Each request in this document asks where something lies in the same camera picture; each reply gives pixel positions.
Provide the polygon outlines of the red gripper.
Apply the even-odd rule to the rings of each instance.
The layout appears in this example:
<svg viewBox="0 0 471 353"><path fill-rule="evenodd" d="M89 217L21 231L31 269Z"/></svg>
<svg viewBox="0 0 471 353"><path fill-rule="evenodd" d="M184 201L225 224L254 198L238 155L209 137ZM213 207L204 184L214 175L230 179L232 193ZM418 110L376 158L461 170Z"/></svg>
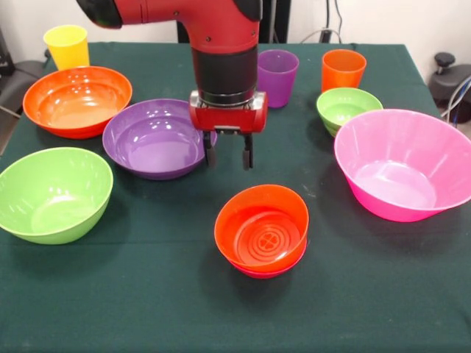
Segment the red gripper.
<svg viewBox="0 0 471 353"><path fill-rule="evenodd" d="M189 98L189 113L194 127L203 132L205 161L213 168L216 165L214 149L217 134L211 131L234 130L244 134L242 154L243 169L253 168L253 139L251 133L262 132L268 115L268 96L265 92L255 92L246 103L238 106L208 105L193 90Z"/></svg>

